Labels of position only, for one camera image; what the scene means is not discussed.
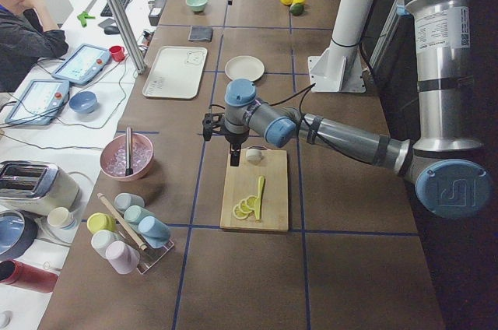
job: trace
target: brown table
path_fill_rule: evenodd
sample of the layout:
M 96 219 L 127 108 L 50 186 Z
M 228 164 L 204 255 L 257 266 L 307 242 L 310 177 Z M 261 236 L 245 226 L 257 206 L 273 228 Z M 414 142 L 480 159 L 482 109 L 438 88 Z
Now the brown table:
M 219 228 L 228 143 L 202 139 L 210 103 L 224 104 L 225 63 L 242 54 L 265 63 L 258 94 L 269 102 L 309 84 L 307 56 L 331 38 L 339 0 L 307 0 L 289 16 L 279 0 L 209 0 L 202 14 L 168 0 L 146 56 L 163 45 L 209 51 L 193 100 L 148 100 L 137 78 L 119 129 L 147 134 L 155 163 L 146 177 L 101 175 L 96 199 L 139 194 L 171 226 L 175 248 L 146 275 L 118 275 L 79 228 L 40 329 L 442 329 L 437 300 L 400 178 L 293 139 L 288 233 Z M 212 26 L 210 43 L 188 42 L 190 25 Z M 388 132 L 375 93 L 310 93 L 305 111 L 372 132 Z M 244 146 L 265 144 L 251 137 Z

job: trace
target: black shirt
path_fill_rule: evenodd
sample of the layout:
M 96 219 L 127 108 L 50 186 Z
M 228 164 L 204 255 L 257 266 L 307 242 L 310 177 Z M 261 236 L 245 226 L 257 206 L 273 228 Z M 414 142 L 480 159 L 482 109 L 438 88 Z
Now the black shirt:
M 18 17 L 0 7 L 0 92 L 16 91 L 39 58 L 59 58 L 67 51 L 64 30 L 43 32 L 34 10 Z

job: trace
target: silver toaster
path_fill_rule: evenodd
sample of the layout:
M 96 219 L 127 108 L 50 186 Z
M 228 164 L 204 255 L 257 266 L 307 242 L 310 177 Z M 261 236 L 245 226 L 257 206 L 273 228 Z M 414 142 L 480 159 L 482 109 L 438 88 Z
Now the silver toaster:
M 47 216 L 54 208 L 71 208 L 78 192 L 78 184 L 53 163 L 0 163 L 0 204 L 7 208 Z

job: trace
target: person's hand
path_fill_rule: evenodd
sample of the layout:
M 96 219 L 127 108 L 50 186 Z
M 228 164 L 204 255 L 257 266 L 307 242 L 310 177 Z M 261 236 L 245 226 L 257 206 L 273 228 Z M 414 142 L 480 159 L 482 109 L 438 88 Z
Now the person's hand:
M 26 9 L 40 9 L 46 7 L 45 0 L 22 0 L 20 5 Z

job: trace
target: red cup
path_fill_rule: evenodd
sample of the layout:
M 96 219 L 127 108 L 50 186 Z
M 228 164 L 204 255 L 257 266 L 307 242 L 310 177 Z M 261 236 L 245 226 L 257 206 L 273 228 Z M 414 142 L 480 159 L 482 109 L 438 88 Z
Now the red cup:
M 125 59 L 125 48 L 122 46 L 113 46 L 109 49 L 109 52 L 114 61 L 120 62 Z
M 51 293 L 58 276 L 16 260 L 0 262 L 0 283 L 23 289 Z

